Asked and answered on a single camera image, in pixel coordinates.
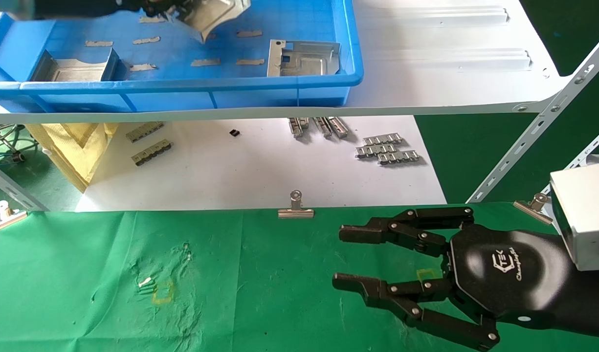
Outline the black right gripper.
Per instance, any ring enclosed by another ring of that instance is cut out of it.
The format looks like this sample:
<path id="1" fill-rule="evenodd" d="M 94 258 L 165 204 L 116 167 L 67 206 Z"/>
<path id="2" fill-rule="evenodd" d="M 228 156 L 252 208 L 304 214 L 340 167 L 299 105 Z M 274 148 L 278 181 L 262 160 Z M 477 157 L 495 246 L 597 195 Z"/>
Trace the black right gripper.
<path id="1" fill-rule="evenodd" d="M 474 223 L 469 207 L 407 209 L 366 225 L 342 225 L 339 239 L 352 243 L 393 243 L 438 258 L 448 241 L 433 230 Z M 449 241 L 449 278 L 388 283 L 344 273 L 333 287 L 360 294 L 366 306 L 388 310 L 403 324 L 479 352 L 500 343 L 496 321 L 529 329 L 559 322 L 558 300 L 574 269 L 561 238 L 528 230 L 466 226 Z M 451 303 L 474 322 L 424 309 L 426 302 Z"/>

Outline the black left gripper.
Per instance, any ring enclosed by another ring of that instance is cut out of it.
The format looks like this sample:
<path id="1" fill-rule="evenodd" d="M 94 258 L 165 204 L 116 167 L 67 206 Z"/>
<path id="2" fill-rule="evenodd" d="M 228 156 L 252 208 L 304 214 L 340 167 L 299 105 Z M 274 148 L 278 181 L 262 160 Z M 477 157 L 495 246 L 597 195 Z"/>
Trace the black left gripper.
<path id="1" fill-rule="evenodd" d="M 182 0 L 116 0 L 119 10 L 143 11 L 147 16 L 160 16 L 182 5 Z"/>

